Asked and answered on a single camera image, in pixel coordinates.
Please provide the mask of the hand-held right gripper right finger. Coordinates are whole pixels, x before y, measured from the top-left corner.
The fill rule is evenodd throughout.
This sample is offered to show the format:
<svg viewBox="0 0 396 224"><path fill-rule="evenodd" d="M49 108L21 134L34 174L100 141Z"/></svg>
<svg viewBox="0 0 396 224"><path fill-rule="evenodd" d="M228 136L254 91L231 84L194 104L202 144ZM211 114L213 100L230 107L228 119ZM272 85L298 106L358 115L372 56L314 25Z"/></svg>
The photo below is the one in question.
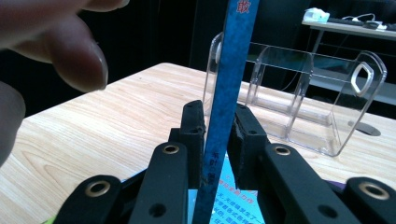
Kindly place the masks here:
<svg viewBox="0 0 396 224"><path fill-rule="evenodd" d="M268 143L265 130L251 110L238 104L227 146L235 186L238 189L258 188L255 177L256 159Z"/></svg>

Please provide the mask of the round table grommet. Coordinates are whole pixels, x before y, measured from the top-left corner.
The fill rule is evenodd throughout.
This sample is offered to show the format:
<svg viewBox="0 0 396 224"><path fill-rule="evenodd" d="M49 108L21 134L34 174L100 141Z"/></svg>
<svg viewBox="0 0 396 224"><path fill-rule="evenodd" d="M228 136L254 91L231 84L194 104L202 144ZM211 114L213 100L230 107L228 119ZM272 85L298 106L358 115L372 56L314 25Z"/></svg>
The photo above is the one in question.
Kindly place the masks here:
<svg viewBox="0 0 396 224"><path fill-rule="evenodd" d="M364 123L364 122L353 122L349 121L347 123L353 129L353 132L363 133L369 136L380 136L381 132L374 126Z"/></svg>

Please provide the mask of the light blue picture book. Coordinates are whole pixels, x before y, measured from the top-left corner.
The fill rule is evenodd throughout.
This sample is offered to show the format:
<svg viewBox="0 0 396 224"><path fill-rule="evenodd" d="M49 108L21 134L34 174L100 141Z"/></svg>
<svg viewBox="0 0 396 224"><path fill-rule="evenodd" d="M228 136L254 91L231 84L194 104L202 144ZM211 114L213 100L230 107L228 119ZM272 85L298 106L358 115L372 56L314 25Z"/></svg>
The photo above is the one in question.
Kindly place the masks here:
<svg viewBox="0 0 396 224"><path fill-rule="evenodd" d="M141 171L124 180L90 177L75 188L55 217L42 224L127 224L144 175ZM232 182L231 166L225 163L209 224L263 224L257 193L235 189Z"/></svg>

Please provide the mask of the white metal desk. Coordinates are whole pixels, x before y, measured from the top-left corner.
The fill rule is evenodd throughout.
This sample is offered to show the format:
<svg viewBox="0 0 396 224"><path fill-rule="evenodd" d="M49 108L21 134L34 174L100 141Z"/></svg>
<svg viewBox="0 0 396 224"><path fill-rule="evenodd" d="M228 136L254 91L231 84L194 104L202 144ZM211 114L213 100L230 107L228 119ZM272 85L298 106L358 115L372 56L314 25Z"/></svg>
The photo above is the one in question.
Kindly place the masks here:
<svg viewBox="0 0 396 224"><path fill-rule="evenodd" d="M325 32L370 37L374 39L388 40L396 43L396 32L388 30L372 30L354 25L340 24L334 22L302 21L302 25L306 25L312 30L318 30L318 37L312 49L313 52L316 52L318 50L321 38L323 37ZM392 93L394 90L396 90L396 85L384 83L379 94L375 97L375 100L385 104L396 105L396 95Z"/></svg>

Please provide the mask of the black keyboard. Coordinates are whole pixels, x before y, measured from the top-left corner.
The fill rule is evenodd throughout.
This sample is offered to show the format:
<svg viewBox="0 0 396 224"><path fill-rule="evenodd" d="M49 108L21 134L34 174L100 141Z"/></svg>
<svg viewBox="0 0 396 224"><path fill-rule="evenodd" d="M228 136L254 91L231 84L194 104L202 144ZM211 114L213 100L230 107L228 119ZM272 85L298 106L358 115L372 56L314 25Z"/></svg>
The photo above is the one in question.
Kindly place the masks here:
<svg viewBox="0 0 396 224"><path fill-rule="evenodd" d="M337 19L337 18L329 18L327 22L337 23L337 24L345 24L345 25L354 25L354 26L363 26L363 21L353 21L349 19Z"/></svg>

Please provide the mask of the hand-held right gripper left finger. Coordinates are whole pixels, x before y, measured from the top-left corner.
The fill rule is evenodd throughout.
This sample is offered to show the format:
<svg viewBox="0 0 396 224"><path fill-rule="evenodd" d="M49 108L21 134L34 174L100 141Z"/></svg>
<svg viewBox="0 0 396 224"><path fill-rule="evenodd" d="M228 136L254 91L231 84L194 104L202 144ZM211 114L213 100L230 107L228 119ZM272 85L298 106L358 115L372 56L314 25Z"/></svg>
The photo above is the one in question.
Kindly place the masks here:
<svg viewBox="0 0 396 224"><path fill-rule="evenodd" d="M169 140L183 144L188 151L188 187L198 189L201 185L205 144L205 117L203 102L191 101L183 106L179 128L172 128Z"/></svg>

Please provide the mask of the dark blue picture book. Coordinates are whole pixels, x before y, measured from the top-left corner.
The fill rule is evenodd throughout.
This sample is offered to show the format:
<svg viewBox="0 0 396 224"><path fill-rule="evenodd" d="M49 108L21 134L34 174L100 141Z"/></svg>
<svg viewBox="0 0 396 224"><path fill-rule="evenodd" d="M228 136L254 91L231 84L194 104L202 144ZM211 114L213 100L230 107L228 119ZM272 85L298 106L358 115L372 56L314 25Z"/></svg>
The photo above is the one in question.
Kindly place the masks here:
<svg viewBox="0 0 396 224"><path fill-rule="evenodd" d="M191 224L209 224L260 0L230 0Z"/></svg>

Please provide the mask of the white tissue pack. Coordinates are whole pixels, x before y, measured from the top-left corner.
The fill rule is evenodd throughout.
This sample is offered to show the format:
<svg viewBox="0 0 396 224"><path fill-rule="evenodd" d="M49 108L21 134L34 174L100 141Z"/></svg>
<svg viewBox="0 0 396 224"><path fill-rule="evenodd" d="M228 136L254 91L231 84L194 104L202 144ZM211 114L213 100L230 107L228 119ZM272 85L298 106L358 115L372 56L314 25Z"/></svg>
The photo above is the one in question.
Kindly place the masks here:
<svg viewBox="0 0 396 224"><path fill-rule="evenodd" d="M326 22L329 18L330 14L328 12L320 8L312 7L304 12L303 21Z"/></svg>

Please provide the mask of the clear acrylic book rack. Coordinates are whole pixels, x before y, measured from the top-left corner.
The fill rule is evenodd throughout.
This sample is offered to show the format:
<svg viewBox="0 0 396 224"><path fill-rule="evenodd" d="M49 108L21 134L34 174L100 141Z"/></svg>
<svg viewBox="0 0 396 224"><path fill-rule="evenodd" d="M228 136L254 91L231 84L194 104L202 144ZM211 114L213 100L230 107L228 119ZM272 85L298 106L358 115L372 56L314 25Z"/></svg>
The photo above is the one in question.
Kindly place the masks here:
<svg viewBox="0 0 396 224"><path fill-rule="evenodd" d="M219 69L222 34L210 46L203 97L206 132ZM370 51L347 60L250 43L238 104L247 106L267 134L338 156L387 76Z"/></svg>

